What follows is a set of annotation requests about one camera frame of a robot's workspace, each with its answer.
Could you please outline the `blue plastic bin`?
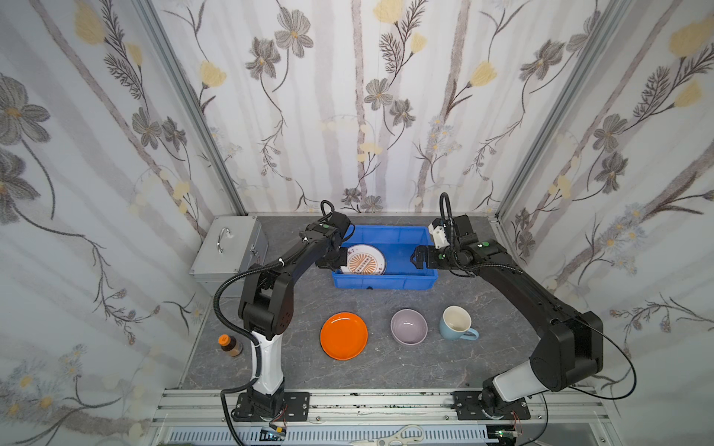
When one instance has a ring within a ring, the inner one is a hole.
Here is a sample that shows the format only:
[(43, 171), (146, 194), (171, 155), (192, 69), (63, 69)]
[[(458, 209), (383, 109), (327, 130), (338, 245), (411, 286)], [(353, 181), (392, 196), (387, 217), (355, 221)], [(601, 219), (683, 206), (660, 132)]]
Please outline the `blue plastic bin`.
[(342, 246), (352, 251), (358, 245), (379, 251), (384, 261), (375, 274), (333, 272), (336, 288), (424, 291), (437, 282), (435, 269), (418, 269), (410, 260), (418, 246), (433, 245), (426, 227), (357, 225), (353, 237)]

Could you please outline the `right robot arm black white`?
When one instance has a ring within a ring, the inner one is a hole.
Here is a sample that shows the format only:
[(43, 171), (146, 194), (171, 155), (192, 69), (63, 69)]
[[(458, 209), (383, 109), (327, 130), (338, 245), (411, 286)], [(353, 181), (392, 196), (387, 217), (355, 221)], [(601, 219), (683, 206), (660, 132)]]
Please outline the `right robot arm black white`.
[(428, 231), (432, 244), (418, 246), (410, 258), (417, 269), (462, 271), (489, 282), (539, 338), (527, 361), (483, 382), (480, 405), (487, 417), (502, 418), (527, 397), (564, 390), (602, 371), (604, 325), (598, 316), (550, 293), (497, 241), (479, 239), (466, 215), (438, 217)]

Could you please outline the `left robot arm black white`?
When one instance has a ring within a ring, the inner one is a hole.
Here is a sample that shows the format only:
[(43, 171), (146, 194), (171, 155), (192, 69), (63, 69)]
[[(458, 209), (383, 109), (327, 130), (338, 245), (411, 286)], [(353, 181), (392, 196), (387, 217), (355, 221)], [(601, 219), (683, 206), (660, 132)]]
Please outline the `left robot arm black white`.
[(352, 233), (350, 219), (331, 212), (309, 224), (286, 254), (245, 277), (238, 316), (257, 343), (253, 383), (247, 389), (254, 414), (274, 418), (284, 407), (282, 342), (295, 313), (297, 281), (311, 267), (338, 271), (345, 266), (347, 250), (342, 245)]

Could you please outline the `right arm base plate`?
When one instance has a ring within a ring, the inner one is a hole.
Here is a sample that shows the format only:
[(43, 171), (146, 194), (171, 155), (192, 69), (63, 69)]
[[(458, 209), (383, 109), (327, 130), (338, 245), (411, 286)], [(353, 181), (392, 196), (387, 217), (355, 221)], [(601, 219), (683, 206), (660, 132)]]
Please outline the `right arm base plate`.
[(492, 420), (516, 421), (529, 420), (531, 414), (524, 399), (503, 401), (495, 391), (455, 391), (452, 408), (459, 421)]

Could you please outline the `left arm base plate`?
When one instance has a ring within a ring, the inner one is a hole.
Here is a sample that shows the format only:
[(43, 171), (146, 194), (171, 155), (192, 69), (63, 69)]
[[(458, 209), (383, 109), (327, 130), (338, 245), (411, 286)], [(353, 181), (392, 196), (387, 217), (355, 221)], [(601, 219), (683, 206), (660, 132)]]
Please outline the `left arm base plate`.
[(306, 422), (310, 410), (309, 392), (286, 392), (280, 406), (260, 404), (258, 394), (242, 393), (230, 415), (234, 422)]

